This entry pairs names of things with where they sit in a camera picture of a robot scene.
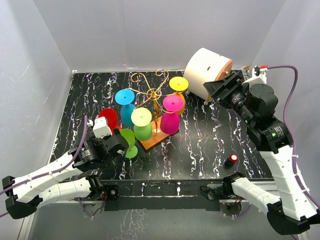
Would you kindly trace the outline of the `green plastic wine glass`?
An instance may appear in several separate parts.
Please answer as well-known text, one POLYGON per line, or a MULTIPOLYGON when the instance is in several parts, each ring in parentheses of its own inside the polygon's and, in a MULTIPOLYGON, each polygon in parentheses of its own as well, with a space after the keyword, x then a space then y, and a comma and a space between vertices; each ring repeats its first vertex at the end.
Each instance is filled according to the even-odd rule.
POLYGON ((134 135, 139 141, 147 141, 152 137, 152 114, 147 108, 135 108, 131 114, 131 121, 134 124, 134 135))
POLYGON ((135 145, 136 138, 134 132, 128 128, 124 128, 120 130, 120 134, 128 143, 128 149, 126 151, 125 157, 128 159, 136 157, 138 154, 138 148, 135 145))

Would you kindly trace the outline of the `orange plastic wine glass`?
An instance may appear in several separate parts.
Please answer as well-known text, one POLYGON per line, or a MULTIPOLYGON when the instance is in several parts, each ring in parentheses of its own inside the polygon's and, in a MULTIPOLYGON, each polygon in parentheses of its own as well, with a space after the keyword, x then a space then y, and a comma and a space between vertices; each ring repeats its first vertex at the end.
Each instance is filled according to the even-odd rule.
POLYGON ((180 97, 183 101, 183 107, 177 112, 178 115, 181 115, 184 113, 186 106, 186 100, 183 92, 189 87, 189 82, 182 76, 175 76, 170 79, 169 86, 172 90, 174 90, 174 94, 180 97))

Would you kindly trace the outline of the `blue plastic wine glass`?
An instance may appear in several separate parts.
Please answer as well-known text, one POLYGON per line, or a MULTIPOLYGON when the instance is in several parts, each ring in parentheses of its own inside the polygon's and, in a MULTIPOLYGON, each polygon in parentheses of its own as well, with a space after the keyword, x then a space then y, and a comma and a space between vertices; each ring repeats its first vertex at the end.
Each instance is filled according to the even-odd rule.
POLYGON ((131 115, 135 109, 135 105, 132 102, 135 99, 135 94, 130 89, 122 89, 118 91, 115 95, 115 101, 121 105, 120 116, 122 123, 127 127, 133 127, 131 115))

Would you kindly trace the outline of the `magenta plastic wine glass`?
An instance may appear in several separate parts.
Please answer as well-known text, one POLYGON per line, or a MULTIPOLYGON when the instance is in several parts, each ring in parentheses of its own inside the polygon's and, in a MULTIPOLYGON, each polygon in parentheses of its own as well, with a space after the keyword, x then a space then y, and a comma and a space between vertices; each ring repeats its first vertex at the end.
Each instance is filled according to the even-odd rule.
POLYGON ((177 95, 169 95, 163 99, 163 106, 166 112, 161 117, 160 129, 167 135, 174 135, 180 128, 178 111, 183 108, 184 102, 177 95))

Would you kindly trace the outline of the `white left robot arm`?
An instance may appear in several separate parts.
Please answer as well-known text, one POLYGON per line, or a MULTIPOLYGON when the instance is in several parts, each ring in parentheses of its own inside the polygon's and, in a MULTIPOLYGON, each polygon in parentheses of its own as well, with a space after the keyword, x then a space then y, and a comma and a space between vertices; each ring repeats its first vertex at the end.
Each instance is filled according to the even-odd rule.
POLYGON ((99 199, 104 188, 97 175, 84 176, 74 181, 67 179, 107 166, 128 147, 128 142, 119 132, 103 138, 82 137, 78 146, 56 161, 25 176, 3 178, 1 194, 7 195, 7 214, 17 220, 58 201, 74 198, 99 199))

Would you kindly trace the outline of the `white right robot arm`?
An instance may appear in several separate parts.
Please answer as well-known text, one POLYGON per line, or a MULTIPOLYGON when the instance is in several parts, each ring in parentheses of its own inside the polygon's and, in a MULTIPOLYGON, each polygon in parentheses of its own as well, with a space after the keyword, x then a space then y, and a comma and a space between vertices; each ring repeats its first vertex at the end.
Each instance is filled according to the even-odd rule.
POLYGON ((230 199, 242 197, 263 212, 280 235, 298 235, 319 224, 320 208, 294 165, 294 143, 287 126, 275 116, 278 98, 265 83, 249 83, 237 73, 203 84, 208 95, 222 107, 233 109, 246 123, 246 133, 267 163, 279 195, 273 195, 236 172, 224 177, 222 186, 206 192, 230 199))

